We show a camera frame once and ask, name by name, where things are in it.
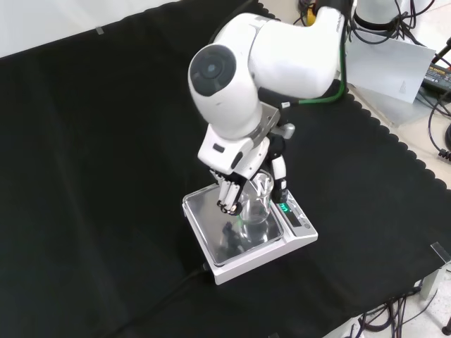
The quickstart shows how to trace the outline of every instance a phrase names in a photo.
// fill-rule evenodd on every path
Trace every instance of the green cable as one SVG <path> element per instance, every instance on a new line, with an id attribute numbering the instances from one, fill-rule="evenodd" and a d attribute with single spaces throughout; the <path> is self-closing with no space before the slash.
<path id="1" fill-rule="evenodd" d="M 345 48 L 343 46 L 340 47 L 340 71 L 341 71 L 341 81 L 340 81 L 340 89 L 338 93 L 334 96 L 323 97 L 319 99 L 307 99 L 307 100 L 299 100 L 298 104 L 328 104 L 330 102 L 337 101 L 344 93 L 346 89 L 345 83 Z"/>

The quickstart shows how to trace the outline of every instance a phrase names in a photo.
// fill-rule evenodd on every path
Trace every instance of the black cable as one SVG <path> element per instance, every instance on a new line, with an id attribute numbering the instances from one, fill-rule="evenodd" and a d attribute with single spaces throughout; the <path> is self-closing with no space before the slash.
<path id="1" fill-rule="evenodd" d="M 195 278 L 195 277 L 207 272 L 208 271 L 207 268 L 208 268 L 207 265 L 204 264 L 200 269 L 197 269 L 197 270 L 193 271 L 188 276 L 183 278 L 162 299 L 160 299 L 154 305 L 152 305 L 149 308 L 149 310 L 144 312 L 142 315 L 139 315 L 137 317 L 132 318 L 131 320 L 129 320 L 125 324 L 123 324 L 120 327 L 116 328 L 114 331 L 103 335 L 101 338 L 113 338 L 117 334 L 120 334 L 120 333 L 124 332 L 129 327 L 135 326 L 135 325 L 139 324 L 140 322 L 142 322 L 143 320 L 151 319 L 152 316 L 156 315 L 159 311 L 163 310 L 165 304 L 168 303 L 187 282 L 189 282 L 191 279 L 193 279 L 193 278 Z"/>
<path id="2" fill-rule="evenodd" d="M 410 1 L 410 12 L 411 12 L 411 13 L 410 13 L 410 15 L 408 15 L 407 12 L 401 13 L 401 8 L 400 8 L 400 5 L 399 5 L 399 3 L 398 3 L 398 0 L 395 0 L 395 4 L 396 4 L 396 7 L 397 7 L 398 14 L 397 14 L 397 16 L 395 16 L 395 17 L 392 19 L 392 21 L 391 21 L 390 23 L 385 24 L 385 25 L 375 25 L 375 24 L 372 24 L 372 23 L 367 23 L 366 21 L 364 21 L 364 20 L 362 20 L 361 18 L 359 18 L 359 22 L 360 22 L 360 23 L 362 23 L 362 24 L 363 24 L 363 23 L 369 24 L 369 25 L 370 25 L 372 28 L 374 28 L 375 30 L 381 30 L 380 27 L 391 27 L 391 28 L 392 28 L 391 30 L 386 30 L 386 31 L 385 31 L 386 38 L 385 38 L 385 39 L 382 39 L 381 41 L 371 42 L 371 41 L 368 41 L 368 40 L 364 39 L 361 35 L 359 35 L 359 34 L 357 33 L 357 30 L 362 30 L 362 29 L 360 29 L 359 27 L 357 27 L 355 18 L 353 18 L 353 19 L 350 20 L 351 31 L 354 33 L 354 35 L 355 35 L 360 41 L 362 41 L 362 42 L 365 43 L 365 44 L 372 44 L 372 45 L 383 44 L 384 42 L 388 41 L 390 38 L 391 38 L 391 39 L 395 39 L 395 38 L 397 38 L 397 37 L 401 37 L 402 39 L 405 39 L 405 37 L 407 36 L 407 37 L 410 38 L 415 44 L 417 44 L 417 45 L 419 45 L 419 46 L 424 46 L 424 45 L 423 45 L 422 43 L 420 43 L 417 39 L 415 39 L 415 36 L 412 34 L 412 32 L 410 32 L 410 30 L 412 30 L 412 29 L 414 29 L 414 28 L 416 27 L 416 18 L 417 18 L 419 15 L 421 15 L 421 14 L 427 12 L 427 10 L 434 4 L 434 2 L 435 2 L 435 0 L 432 0 L 432 1 L 429 3 L 429 5 L 427 5 L 427 7 L 425 7 L 424 10 L 419 11 L 419 12 L 417 13 L 417 12 L 416 12 L 416 8 L 415 8 L 414 0 L 411 0 L 411 1 Z M 411 22 L 410 22 L 409 24 L 406 24 L 406 23 L 404 22 L 404 20 L 409 19 L 409 18 L 411 19 Z M 375 34 L 375 33 L 372 32 L 372 31 L 365 31 L 365 30 L 362 30 L 362 31 L 368 32 L 368 33 L 371 33 L 371 34 Z M 434 60 L 437 60 L 437 59 L 442 60 L 442 61 L 445 62 L 449 67 L 451 67 L 451 63 L 449 63 L 448 61 L 446 61 L 441 55 L 435 53 L 435 58 L 434 58 Z"/>
<path id="3" fill-rule="evenodd" d="M 424 96 L 423 95 L 423 93 L 421 93 L 421 92 L 418 92 L 418 94 L 420 94 L 420 96 L 423 98 L 423 99 L 425 99 L 426 100 L 426 102 L 429 104 L 429 108 L 433 108 L 434 107 L 434 104 L 426 97 L 426 96 Z M 422 100 L 419 100 L 419 99 L 417 99 L 418 101 L 420 101 L 422 104 L 424 104 L 425 106 L 427 106 Z M 442 115 L 445 115 L 445 116 L 449 116 L 449 117 L 451 117 L 451 112 L 444 106 L 444 105 L 442 105 L 441 104 L 441 106 L 443 107 L 443 109 L 445 109 L 445 111 L 442 111 L 442 110 L 440 110 L 440 109 L 438 109 L 437 108 L 437 111 L 440 113 L 440 114 L 442 114 Z"/>
<path id="4" fill-rule="evenodd" d="M 369 322 L 365 323 L 365 325 L 367 324 L 371 324 L 373 321 L 375 321 L 376 319 L 378 319 L 384 312 L 385 310 L 387 310 L 388 306 L 384 306 L 384 308 L 382 309 L 382 311 L 374 318 L 372 318 Z"/>
<path id="5" fill-rule="evenodd" d="M 367 312 L 366 315 L 374 315 L 380 310 L 387 310 L 387 306 L 384 304 L 381 307 L 377 308 L 376 310 L 372 310 L 371 312 Z"/>
<path id="6" fill-rule="evenodd" d="M 296 25 L 300 20 L 301 20 L 301 18 L 297 19 L 297 20 L 293 23 L 293 25 Z"/>
<path id="7" fill-rule="evenodd" d="M 404 306 L 402 307 L 402 315 L 400 320 L 398 320 L 398 332 L 400 333 L 400 336 L 398 338 L 402 338 L 402 322 L 404 321 L 404 314 L 406 313 L 406 305 L 407 305 L 407 298 L 404 299 Z"/>
<path id="8" fill-rule="evenodd" d="M 360 338 L 360 336 L 362 335 L 362 332 L 363 332 L 364 329 L 365 329 L 365 320 L 366 320 L 366 313 L 364 313 L 361 322 L 360 322 L 360 319 L 359 319 L 360 329 L 359 329 L 359 331 L 357 332 L 357 335 L 355 336 L 355 338 Z"/>
<path id="9" fill-rule="evenodd" d="M 431 122 L 432 122 L 432 117 L 434 115 L 434 112 L 435 112 L 435 110 L 437 110 L 438 105 L 441 104 L 443 98 L 447 97 L 449 93 L 451 93 L 451 89 L 446 91 L 446 93 L 444 93 L 444 95 L 442 95 L 439 98 L 439 100 L 437 100 L 437 102 L 435 103 L 434 107 L 432 108 L 431 114 L 429 115 L 429 121 L 428 121 L 428 133 L 429 133 L 429 139 L 431 139 L 432 144 L 438 150 L 438 155 L 440 157 L 443 157 L 444 159 L 447 159 L 447 160 L 451 161 L 451 151 L 447 151 L 446 149 L 439 148 L 439 146 L 434 141 L 434 138 L 432 137 L 432 131 L 431 131 Z"/>
<path id="10" fill-rule="evenodd" d="M 312 8 L 314 4 L 310 4 L 307 1 L 299 1 L 298 7 L 299 7 L 299 14 L 300 17 L 293 23 L 293 25 L 296 25 L 299 21 L 301 21 L 302 25 L 304 27 L 307 27 L 307 24 L 304 21 L 304 16 L 307 17 L 309 15 L 309 8 Z"/>
<path id="11" fill-rule="evenodd" d="M 216 30 L 214 31 L 213 35 L 210 38 L 209 44 L 212 44 L 214 42 L 219 32 L 224 28 L 224 26 L 226 26 L 229 23 L 230 20 L 232 20 L 238 14 L 241 14 L 246 9 L 246 7 L 248 7 L 248 5 L 250 5 L 252 2 L 254 2 L 254 0 L 247 0 L 243 4 L 239 5 L 232 13 L 230 13 L 229 16 L 225 18 L 225 20 L 218 26 L 218 28 L 216 28 Z"/>
<path id="12" fill-rule="evenodd" d="M 393 314 L 393 302 L 392 301 L 389 302 L 387 305 L 388 305 L 388 319 L 387 319 L 387 321 L 384 324 L 382 324 L 382 325 L 371 325 L 369 323 L 364 323 L 365 330 L 367 330 L 369 332 L 382 332 L 382 331 L 384 331 L 387 327 L 389 327 L 392 324 L 394 318 L 397 315 L 397 312 L 396 312 L 396 314 Z"/>
<path id="13" fill-rule="evenodd" d="M 418 46 L 426 47 L 424 44 L 422 44 L 420 41 L 418 41 L 418 40 L 416 39 L 416 37 L 412 34 L 412 32 L 408 31 L 408 32 L 406 32 L 406 35 L 407 35 L 407 37 L 408 37 L 409 39 L 412 40 L 412 42 L 413 42 L 414 44 L 416 44 L 416 45 L 418 45 Z M 448 61 L 446 61 L 442 56 L 440 56 L 440 55 L 438 55 L 437 53 L 435 53 L 435 57 L 436 57 L 436 58 L 439 58 L 441 61 L 443 61 L 444 63 L 446 63 L 448 66 L 451 67 L 451 63 L 449 63 Z"/>
<path id="14" fill-rule="evenodd" d="M 424 14 L 425 12 L 427 12 L 428 9 L 434 4 L 434 2 L 435 2 L 435 0 L 432 0 L 432 1 L 429 3 L 429 5 L 427 5 L 427 6 L 425 7 L 424 10 L 419 11 L 418 13 L 416 13 L 416 16 L 419 16 L 419 15 Z"/>
<path id="15" fill-rule="evenodd" d="M 428 309 L 428 307 L 431 305 L 432 301 L 434 300 L 435 296 L 437 296 L 437 291 L 435 291 L 435 294 L 432 296 L 431 300 L 429 301 L 428 305 L 426 305 L 426 307 L 418 314 L 415 315 L 414 317 L 410 318 L 409 320 L 406 320 L 405 322 L 403 322 L 401 325 L 406 325 L 408 322 L 412 321 L 415 318 L 418 318 L 420 315 L 422 315 L 424 313 L 424 311 L 426 311 Z"/>

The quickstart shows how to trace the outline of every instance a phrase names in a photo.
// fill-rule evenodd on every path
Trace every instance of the black cloth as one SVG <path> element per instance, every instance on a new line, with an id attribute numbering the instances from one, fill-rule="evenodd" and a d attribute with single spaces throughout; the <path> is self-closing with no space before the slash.
<path id="1" fill-rule="evenodd" d="M 100 337 L 204 262 L 180 206 L 212 183 L 187 68 L 242 2 L 0 60 L 2 337 Z M 432 243 L 451 252 L 450 192 L 352 96 L 287 118 L 289 187 L 319 240 L 221 286 L 198 277 L 124 337 L 322 337 L 438 268 Z"/>

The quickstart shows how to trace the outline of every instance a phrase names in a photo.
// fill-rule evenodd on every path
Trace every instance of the white wall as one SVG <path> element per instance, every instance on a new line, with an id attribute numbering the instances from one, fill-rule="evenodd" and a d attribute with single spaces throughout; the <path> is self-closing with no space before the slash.
<path id="1" fill-rule="evenodd" d="M 0 57 L 177 0 L 0 0 Z"/>

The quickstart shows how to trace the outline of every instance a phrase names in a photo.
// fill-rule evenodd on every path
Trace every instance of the white paper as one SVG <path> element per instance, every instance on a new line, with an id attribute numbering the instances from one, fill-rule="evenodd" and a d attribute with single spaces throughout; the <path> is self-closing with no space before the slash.
<path id="1" fill-rule="evenodd" d="M 382 39 L 365 32 L 358 34 L 371 42 Z M 347 81 L 411 104 L 435 51 L 402 40 L 389 39 L 371 45 L 361 42 L 354 34 L 351 38 L 347 47 Z"/>

